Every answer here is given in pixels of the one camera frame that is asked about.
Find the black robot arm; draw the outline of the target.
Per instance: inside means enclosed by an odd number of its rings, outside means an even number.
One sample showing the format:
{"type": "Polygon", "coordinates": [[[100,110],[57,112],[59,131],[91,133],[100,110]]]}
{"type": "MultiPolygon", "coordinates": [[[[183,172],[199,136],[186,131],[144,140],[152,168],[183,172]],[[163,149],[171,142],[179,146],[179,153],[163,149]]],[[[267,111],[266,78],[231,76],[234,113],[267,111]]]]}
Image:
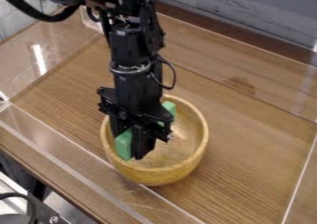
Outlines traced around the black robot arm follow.
{"type": "Polygon", "coordinates": [[[81,5],[101,25],[109,48],[108,71],[113,86],[97,89],[99,110],[108,115],[116,151],[124,159],[140,160],[168,141],[175,116],[163,107],[166,85],[162,67],[170,62],[159,55],[164,30],[159,25],[156,0],[51,0],[81,5]]]}

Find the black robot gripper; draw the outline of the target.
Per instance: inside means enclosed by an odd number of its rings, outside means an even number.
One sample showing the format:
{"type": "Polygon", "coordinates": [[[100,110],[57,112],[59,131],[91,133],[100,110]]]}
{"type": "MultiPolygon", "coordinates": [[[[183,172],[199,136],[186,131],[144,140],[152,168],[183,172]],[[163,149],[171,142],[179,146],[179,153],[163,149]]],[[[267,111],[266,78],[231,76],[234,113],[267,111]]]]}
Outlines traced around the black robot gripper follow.
{"type": "Polygon", "coordinates": [[[112,135],[117,137],[129,128],[131,152],[142,160],[154,150],[156,139],[170,140],[175,116],[162,106],[164,89],[174,85],[162,83],[162,70],[112,71],[113,87],[100,87],[99,110],[108,115],[112,135]]]}

